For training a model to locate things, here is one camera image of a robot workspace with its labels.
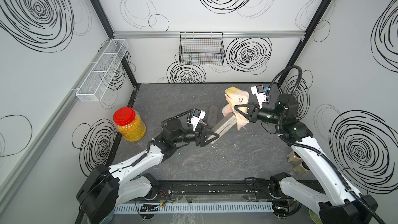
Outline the grey rectangular eyeglass case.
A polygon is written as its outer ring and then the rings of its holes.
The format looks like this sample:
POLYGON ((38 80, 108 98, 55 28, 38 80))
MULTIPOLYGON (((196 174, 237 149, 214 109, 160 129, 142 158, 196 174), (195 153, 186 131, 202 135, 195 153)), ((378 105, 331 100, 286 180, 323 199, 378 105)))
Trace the grey rectangular eyeglass case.
POLYGON ((232 127, 237 124, 236 116, 234 113, 229 113, 225 116, 220 122, 218 122, 212 129, 211 132, 219 135, 219 138, 210 142, 210 144, 214 144, 218 141, 224 134, 226 134, 232 127))

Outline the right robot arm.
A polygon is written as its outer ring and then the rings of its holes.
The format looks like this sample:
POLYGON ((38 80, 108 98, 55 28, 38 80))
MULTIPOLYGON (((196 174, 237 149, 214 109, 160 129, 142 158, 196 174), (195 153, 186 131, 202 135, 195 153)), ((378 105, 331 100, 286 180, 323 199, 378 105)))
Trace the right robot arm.
POLYGON ((322 151, 309 128, 297 119, 299 104, 293 95, 280 94, 274 108, 244 104, 242 100, 233 108, 250 122, 274 124, 278 136, 303 160, 323 190, 318 192, 280 173, 272 177, 274 195, 295 198, 324 224, 368 224, 376 218, 378 204, 375 199, 363 195, 344 177, 322 151))

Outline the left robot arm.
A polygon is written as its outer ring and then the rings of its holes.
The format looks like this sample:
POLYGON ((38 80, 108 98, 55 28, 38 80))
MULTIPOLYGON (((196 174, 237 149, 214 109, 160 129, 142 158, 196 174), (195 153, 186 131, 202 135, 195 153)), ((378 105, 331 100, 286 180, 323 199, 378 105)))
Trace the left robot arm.
POLYGON ((146 171, 170 158, 178 143, 203 147, 220 137, 201 123, 184 128, 178 118, 162 122, 161 127, 146 150, 118 164, 100 164, 89 174, 76 199, 90 223, 100 224, 117 205, 129 200, 155 197, 157 180, 146 171))

